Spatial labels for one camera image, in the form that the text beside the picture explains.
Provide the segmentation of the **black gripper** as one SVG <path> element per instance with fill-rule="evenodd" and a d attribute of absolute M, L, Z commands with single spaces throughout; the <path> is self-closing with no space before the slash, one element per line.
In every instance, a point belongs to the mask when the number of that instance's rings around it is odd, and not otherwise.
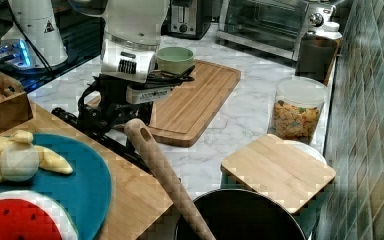
<path fill-rule="evenodd" d="M 94 77 L 78 100 L 78 126 L 85 134 L 105 135 L 113 127 L 124 125 L 134 118 L 150 124 L 153 103 L 131 104 L 126 100 L 129 83 L 108 75 Z M 100 101 L 93 107 L 85 102 L 92 92 L 98 92 Z"/>

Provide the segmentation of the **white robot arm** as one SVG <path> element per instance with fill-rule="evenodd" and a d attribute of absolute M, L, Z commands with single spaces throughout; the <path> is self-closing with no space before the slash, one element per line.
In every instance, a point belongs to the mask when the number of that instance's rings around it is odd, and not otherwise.
<path fill-rule="evenodd" d="M 168 0 L 69 0 L 78 12 L 105 21 L 100 74 L 78 100 L 76 127 L 103 135 L 131 119 L 150 121 L 153 102 L 170 88 L 152 85 Z M 68 60 L 51 0 L 8 0 L 13 26 L 1 43 L 19 70 L 52 71 Z"/>

